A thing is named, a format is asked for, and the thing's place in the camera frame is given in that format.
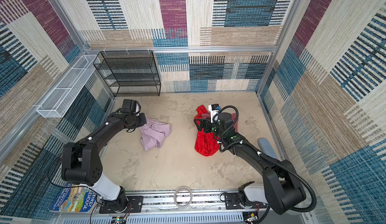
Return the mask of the light lilac cloth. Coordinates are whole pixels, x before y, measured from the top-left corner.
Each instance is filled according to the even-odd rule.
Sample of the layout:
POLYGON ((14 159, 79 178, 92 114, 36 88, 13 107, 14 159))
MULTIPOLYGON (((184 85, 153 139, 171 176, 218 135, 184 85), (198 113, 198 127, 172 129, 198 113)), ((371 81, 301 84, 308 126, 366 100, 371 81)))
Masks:
POLYGON ((171 134, 170 124, 162 123, 156 119, 146 117, 147 123, 140 127, 142 133, 141 145, 145 151, 161 148, 165 139, 171 134))

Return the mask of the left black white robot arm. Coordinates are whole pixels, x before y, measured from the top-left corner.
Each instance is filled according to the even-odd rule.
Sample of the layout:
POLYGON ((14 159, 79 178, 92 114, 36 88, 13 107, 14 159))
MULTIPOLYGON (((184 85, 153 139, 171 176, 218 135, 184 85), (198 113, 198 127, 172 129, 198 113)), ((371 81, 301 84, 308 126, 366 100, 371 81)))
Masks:
POLYGON ((128 208, 125 189, 106 177, 100 152, 119 132, 131 133, 146 124, 141 105, 136 100, 125 99, 121 108, 108 115, 91 134, 63 147, 61 178, 74 185, 89 188, 102 201, 102 206, 114 213, 128 208))

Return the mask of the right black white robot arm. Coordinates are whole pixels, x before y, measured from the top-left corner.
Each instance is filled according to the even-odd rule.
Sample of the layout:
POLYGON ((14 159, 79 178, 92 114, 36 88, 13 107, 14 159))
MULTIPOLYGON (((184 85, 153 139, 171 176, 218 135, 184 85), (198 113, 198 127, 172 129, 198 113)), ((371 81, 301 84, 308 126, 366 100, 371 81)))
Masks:
POLYGON ((232 118, 226 109, 226 106, 221 108, 215 104, 209 118, 195 119, 198 131, 212 133, 221 153, 230 151, 258 171, 263 178, 264 198, 259 199, 260 203, 267 203, 279 215, 287 211, 313 211, 317 197, 311 185, 296 173, 290 161, 280 161, 265 154, 237 132, 235 125, 239 112, 231 106, 236 113, 232 118))

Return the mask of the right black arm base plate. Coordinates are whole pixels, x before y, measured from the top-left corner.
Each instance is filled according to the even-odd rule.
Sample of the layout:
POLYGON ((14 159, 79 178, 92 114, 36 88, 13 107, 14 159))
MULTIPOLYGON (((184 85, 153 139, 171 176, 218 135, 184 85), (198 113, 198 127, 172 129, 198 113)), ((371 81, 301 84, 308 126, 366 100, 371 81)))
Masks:
POLYGON ((219 199, 225 204, 227 210, 266 209, 268 207, 268 204, 249 201, 245 196, 235 192, 223 192, 219 199))

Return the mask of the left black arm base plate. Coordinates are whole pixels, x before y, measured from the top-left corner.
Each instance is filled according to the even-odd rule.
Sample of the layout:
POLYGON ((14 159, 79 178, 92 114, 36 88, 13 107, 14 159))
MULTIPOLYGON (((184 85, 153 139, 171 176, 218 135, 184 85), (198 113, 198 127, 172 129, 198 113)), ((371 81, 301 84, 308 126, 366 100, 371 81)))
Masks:
POLYGON ((124 200, 102 200, 99 214, 126 214, 140 213, 142 210, 143 196, 127 196, 124 200))

